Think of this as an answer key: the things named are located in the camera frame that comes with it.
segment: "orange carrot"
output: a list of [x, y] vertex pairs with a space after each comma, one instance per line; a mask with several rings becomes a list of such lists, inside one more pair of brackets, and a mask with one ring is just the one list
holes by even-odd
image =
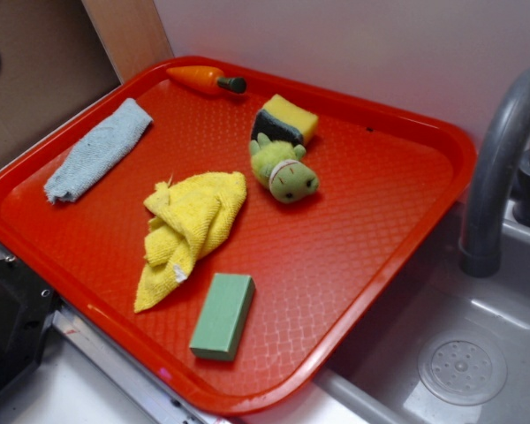
[[214, 66], [177, 66], [166, 72], [175, 81], [207, 95], [218, 95], [223, 89], [238, 94], [246, 91], [246, 81], [243, 78], [226, 78], [223, 71]]

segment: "faucet spout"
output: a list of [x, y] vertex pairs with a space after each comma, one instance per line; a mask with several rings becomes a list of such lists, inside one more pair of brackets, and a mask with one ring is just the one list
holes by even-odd
[[514, 215], [530, 226], [530, 151], [524, 154], [528, 140], [530, 69], [501, 101], [475, 165], [459, 240], [459, 265], [470, 276], [492, 276], [500, 268], [504, 211], [518, 168], [523, 193]]

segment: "green sponge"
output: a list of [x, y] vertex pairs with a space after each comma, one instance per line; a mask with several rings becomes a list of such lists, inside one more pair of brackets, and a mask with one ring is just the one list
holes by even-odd
[[234, 360], [255, 292], [250, 276], [215, 274], [191, 339], [191, 351], [208, 360]]
[[318, 116], [274, 95], [257, 112], [251, 140], [264, 133], [271, 140], [289, 141], [296, 146], [305, 146], [314, 136], [318, 126]]

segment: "blue washcloth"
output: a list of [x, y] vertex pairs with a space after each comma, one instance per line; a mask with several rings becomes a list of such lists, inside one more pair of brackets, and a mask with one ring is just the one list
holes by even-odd
[[133, 149], [152, 121], [133, 99], [126, 99], [74, 145], [49, 178], [44, 187], [49, 201], [76, 201]]

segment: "tray rim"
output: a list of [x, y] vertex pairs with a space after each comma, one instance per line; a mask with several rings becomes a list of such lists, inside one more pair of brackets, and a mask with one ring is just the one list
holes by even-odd
[[[0, 199], [5, 198], [15, 186], [39, 170], [43, 164], [41, 161], [42, 158], [47, 157], [50, 159], [60, 154], [80, 138], [75, 137], [74, 132], [71, 137], [64, 137], [64, 135], [70, 133], [74, 128], [80, 128], [82, 135], [84, 135], [88, 129], [94, 127], [104, 117], [108, 116], [125, 98], [137, 98], [153, 85], [166, 80], [165, 69], [167, 67], [183, 64], [209, 64], [222, 67], [222, 69], [236, 68], [245, 73], [244, 76], [247, 76], [248, 83], [251, 78], [260, 78], [266, 75], [263, 72], [252, 71], [241, 66], [226, 64], [205, 57], [179, 57], [156, 64], [138, 74], [124, 85], [116, 88], [89, 108], [83, 110], [79, 115], [59, 127], [25, 154], [2, 169], [0, 171]], [[382, 122], [392, 119], [394, 125], [388, 131], [386, 131], [387, 129], [384, 131], [387, 133], [399, 132], [402, 138], [410, 139], [409, 137], [405, 137], [404, 133], [408, 134], [412, 131], [418, 131], [420, 125], [425, 126], [425, 131], [435, 132], [436, 134], [440, 134], [441, 137], [447, 135], [451, 143], [440, 146], [431, 143], [427, 145], [441, 151], [450, 160], [454, 169], [454, 175], [447, 191], [440, 195], [413, 227], [411, 233], [409, 233], [382, 265], [382, 269], [385, 272], [378, 272], [375, 275], [375, 278], [358, 294], [357, 298], [345, 310], [332, 328], [321, 338], [318, 345], [306, 356], [295, 371], [281, 384], [278, 384], [270, 390], [251, 396], [224, 395], [216, 390], [204, 390], [195, 383], [193, 375], [186, 375], [192, 374], [192, 371], [186, 367], [184, 367], [182, 373], [179, 372], [172, 377], [162, 373], [158, 364], [167, 364], [169, 362], [168, 359], [162, 358], [162, 355], [157, 351], [154, 352], [152, 349], [148, 349], [145, 345], [142, 345], [142, 343], [138, 343], [139, 339], [137, 334], [125, 326], [120, 325], [103, 312], [104, 306], [106, 306], [106, 310], [118, 314], [116, 310], [108, 304], [102, 305], [102, 311], [96, 310], [96, 308], [87, 305], [87, 302], [82, 301], [82, 298], [92, 293], [83, 294], [79, 292], [83, 288], [80, 286], [74, 288], [65, 287], [62, 294], [65, 298], [70, 298], [68, 299], [69, 303], [74, 305], [110, 337], [117, 340], [119, 345], [122, 345], [125, 350], [143, 363], [152, 373], [200, 409], [223, 415], [240, 415], [258, 412], [280, 402], [313, 377], [315, 371], [327, 360], [340, 341], [351, 330], [352, 326], [365, 313], [368, 306], [381, 294], [386, 285], [390, 283], [391, 278], [402, 268], [403, 264], [412, 256], [426, 235], [430, 233], [459, 195], [465, 190], [473, 174], [473, 166], [476, 158], [474, 144], [470, 141], [469, 137], [456, 126], [441, 120], [277, 76], [267, 74], [267, 78], [269, 81], [275, 83], [275, 90], [272, 90], [271, 93], [282, 88], [284, 92], [289, 93], [299, 92], [301, 94], [302, 92], [306, 92], [306, 98], [317, 98], [320, 95], [327, 102], [349, 103], [353, 105], [354, 109], [357, 109], [359, 105], [365, 110], [368, 110], [368, 113], [372, 115], [371, 118], [374, 121], [378, 119]], [[51, 282], [71, 281], [75, 279], [57, 264], [48, 263], [45, 254], [41, 252], [37, 252], [36, 254], [36, 251], [31, 248], [31, 242], [17, 235], [16, 231], [5, 220], [1, 219], [1, 216], [0, 242], [52, 285], [54, 283]], [[155, 359], [146, 364], [141, 358], [146, 358], [147, 356], [155, 356]], [[178, 385], [187, 387], [187, 390], [177, 390]]]

